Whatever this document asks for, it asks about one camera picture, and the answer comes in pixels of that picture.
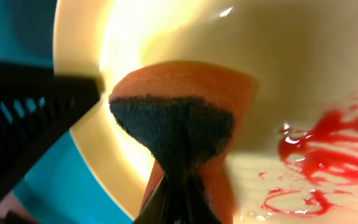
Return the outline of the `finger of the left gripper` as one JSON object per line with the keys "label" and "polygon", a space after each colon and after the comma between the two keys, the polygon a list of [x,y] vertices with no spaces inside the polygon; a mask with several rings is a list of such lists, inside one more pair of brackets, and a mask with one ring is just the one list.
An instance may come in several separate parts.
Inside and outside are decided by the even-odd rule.
{"label": "finger of the left gripper", "polygon": [[0,62],[0,201],[99,99],[94,78]]}

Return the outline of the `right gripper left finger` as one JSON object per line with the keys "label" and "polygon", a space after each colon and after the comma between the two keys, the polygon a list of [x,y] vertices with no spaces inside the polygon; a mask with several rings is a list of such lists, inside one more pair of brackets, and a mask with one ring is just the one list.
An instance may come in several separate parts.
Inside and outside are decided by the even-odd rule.
{"label": "right gripper left finger", "polygon": [[163,176],[133,224],[173,224],[172,185]]}

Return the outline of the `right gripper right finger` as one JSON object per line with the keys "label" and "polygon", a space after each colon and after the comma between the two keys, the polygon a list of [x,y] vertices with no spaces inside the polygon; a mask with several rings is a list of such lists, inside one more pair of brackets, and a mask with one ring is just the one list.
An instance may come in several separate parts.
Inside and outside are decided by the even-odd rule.
{"label": "right gripper right finger", "polygon": [[185,193],[190,224],[222,224],[209,207],[194,177],[187,180]]}

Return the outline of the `orange sponge with green pad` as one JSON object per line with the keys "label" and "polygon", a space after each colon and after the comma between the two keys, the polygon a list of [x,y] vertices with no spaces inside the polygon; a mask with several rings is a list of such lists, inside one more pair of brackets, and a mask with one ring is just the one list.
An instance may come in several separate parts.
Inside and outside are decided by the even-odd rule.
{"label": "orange sponge with green pad", "polygon": [[232,223],[234,196],[224,162],[253,87],[246,74],[192,61],[150,65],[115,85],[112,115],[155,159],[139,213],[166,176],[175,194],[174,223],[189,223],[185,190],[194,177],[217,218]]}

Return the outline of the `yellow plate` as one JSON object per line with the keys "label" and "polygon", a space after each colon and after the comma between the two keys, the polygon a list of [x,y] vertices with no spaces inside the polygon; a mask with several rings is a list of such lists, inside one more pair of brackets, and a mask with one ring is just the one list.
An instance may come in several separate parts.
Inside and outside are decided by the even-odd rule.
{"label": "yellow plate", "polygon": [[[56,8],[66,72],[70,1]],[[210,63],[254,80],[224,168],[232,223],[358,223],[358,1],[96,1],[80,58],[98,66],[100,99],[71,128],[95,179],[131,219],[155,162],[109,109],[127,74],[171,61]]]}

